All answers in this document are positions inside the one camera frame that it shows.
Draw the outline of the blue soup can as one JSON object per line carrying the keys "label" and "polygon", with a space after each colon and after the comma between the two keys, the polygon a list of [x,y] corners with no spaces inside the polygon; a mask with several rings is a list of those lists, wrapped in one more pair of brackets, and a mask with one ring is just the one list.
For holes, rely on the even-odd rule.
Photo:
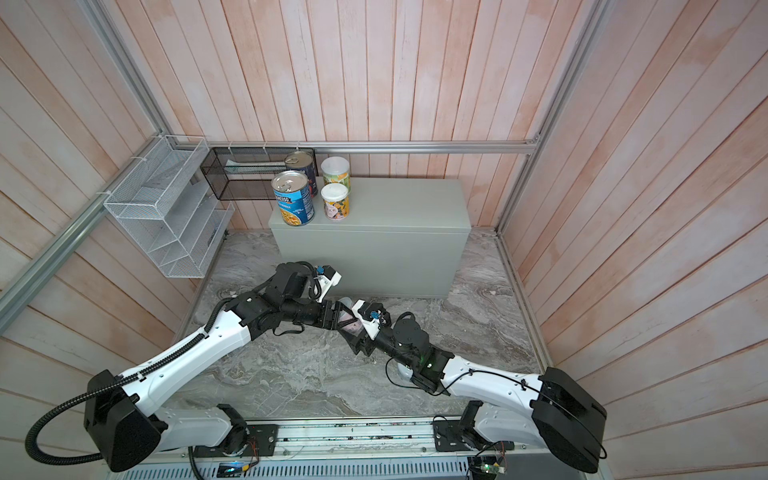
{"label": "blue soup can", "polygon": [[294,170],[275,176],[271,185],[284,222],[303,226],[314,218],[314,206],[308,177]]}

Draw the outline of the yellow can white lid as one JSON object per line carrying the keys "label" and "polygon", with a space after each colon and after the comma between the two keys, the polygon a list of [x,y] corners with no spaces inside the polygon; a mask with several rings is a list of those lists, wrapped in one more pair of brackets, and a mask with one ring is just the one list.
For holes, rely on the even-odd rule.
{"label": "yellow can white lid", "polygon": [[341,184],[350,189],[350,163],[341,156],[330,156],[320,164],[325,185]]}
{"label": "yellow can white lid", "polygon": [[350,211],[349,189],[342,183],[329,183],[321,191],[325,215],[329,220],[347,218]]}

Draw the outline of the dark blue tomato can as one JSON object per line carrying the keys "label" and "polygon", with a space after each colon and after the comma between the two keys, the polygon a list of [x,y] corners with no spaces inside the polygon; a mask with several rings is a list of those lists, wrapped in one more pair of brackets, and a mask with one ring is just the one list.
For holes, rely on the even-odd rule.
{"label": "dark blue tomato can", "polygon": [[285,158],[285,165],[288,170],[302,172],[307,177],[310,194],[315,197],[318,193],[318,186],[314,155],[297,150]]}

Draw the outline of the pink-label short can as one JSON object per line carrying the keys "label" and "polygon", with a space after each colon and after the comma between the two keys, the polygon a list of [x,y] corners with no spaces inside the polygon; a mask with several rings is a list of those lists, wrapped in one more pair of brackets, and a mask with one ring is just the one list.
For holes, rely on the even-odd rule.
{"label": "pink-label short can", "polygon": [[355,338],[363,330],[361,321],[352,312],[353,302],[349,297],[342,297],[339,301],[339,318],[337,330],[344,338]]}

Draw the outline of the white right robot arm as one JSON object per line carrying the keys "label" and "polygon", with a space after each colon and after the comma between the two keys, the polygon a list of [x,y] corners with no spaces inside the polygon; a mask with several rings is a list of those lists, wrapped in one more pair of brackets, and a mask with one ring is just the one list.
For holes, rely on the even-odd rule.
{"label": "white right robot arm", "polygon": [[335,328],[355,353],[386,353],[397,363],[403,387],[467,399],[462,436],[477,449],[506,442],[539,445],[589,474],[607,456],[605,410],[558,369],[519,374],[469,361],[432,344],[410,312],[390,322],[344,315]]}

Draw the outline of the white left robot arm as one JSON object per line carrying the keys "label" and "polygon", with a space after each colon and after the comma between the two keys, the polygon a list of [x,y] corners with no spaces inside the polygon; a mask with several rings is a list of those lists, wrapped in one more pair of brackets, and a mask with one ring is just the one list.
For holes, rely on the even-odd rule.
{"label": "white left robot arm", "polygon": [[[253,443],[248,423],[229,404],[203,411],[174,412],[165,402],[190,380],[229,353],[275,332],[283,322],[293,333],[333,323],[328,291],[340,282],[331,266],[287,262],[258,286],[226,297],[207,322],[166,351],[119,375],[104,370],[85,393],[54,407],[28,431],[27,455],[42,464],[70,466],[103,460],[113,472],[129,470],[157,451],[212,447],[237,456]],[[38,437],[64,412],[83,405],[84,427],[98,450],[62,457],[44,452]]]}

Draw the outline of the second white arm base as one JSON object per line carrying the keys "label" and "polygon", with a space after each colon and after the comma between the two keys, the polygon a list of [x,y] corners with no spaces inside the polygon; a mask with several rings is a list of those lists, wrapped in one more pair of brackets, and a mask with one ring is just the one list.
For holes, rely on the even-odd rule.
{"label": "second white arm base", "polygon": [[154,453],[186,450],[204,457],[274,454],[279,425],[247,422],[229,404],[211,409],[177,409],[161,407],[154,416],[167,428]]}

